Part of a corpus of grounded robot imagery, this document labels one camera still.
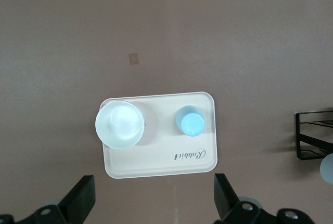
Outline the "wide white cup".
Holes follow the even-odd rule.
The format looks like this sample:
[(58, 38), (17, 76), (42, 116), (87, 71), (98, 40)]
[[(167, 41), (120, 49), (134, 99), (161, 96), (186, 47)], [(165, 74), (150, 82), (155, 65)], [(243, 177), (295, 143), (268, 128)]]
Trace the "wide white cup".
[(117, 150), (128, 149), (141, 140), (145, 120), (137, 106), (118, 100), (106, 104), (99, 110), (95, 129), (104, 145)]

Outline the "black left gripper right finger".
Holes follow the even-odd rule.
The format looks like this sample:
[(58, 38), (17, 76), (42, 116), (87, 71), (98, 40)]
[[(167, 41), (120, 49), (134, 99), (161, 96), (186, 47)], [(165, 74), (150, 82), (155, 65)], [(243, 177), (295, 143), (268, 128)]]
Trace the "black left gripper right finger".
[(214, 202), (220, 217), (214, 224), (259, 224), (261, 204), (238, 197), (225, 174), (214, 175)]

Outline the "beige tray with Rabbit print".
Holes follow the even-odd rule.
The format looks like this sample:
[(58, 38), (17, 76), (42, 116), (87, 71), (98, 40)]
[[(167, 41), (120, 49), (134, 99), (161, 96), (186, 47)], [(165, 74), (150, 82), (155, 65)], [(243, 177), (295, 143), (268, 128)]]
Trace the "beige tray with Rabbit print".
[[(106, 173), (115, 179), (205, 173), (217, 165), (215, 105), (203, 91), (179, 94), (122, 97), (137, 106), (145, 120), (141, 140), (117, 150), (103, 145)], [(195, 137), (176, 126), (177, 111), (196, 106), (205, 120), (204, 131)]]

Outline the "grey cup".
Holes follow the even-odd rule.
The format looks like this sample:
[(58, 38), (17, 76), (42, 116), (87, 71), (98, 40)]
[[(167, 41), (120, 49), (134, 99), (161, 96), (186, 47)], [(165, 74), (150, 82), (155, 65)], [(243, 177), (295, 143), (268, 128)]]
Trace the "grey cup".
[(333, 185), (333, 153), (327, 155), (320, 165), (321, 177), (329, 184)]

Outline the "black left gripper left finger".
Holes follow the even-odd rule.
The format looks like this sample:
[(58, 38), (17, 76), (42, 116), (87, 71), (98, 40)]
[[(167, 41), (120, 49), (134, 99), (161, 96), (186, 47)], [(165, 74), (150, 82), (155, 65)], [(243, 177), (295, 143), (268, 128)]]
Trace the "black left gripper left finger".
[(85, 175), (59, 203), (45, 205), (17, 224), (83, 224), (94, 205), (94, 176)]

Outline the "light blue cup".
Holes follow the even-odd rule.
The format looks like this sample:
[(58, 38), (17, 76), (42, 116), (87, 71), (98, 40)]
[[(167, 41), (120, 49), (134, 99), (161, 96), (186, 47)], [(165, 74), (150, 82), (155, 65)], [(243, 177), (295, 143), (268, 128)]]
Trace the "light blue cup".
[(201, 110), (191, 105), (184, 106), (177, 111), (175, 123), (183, 134), (190, 137), (199, 136), (206, 125)]

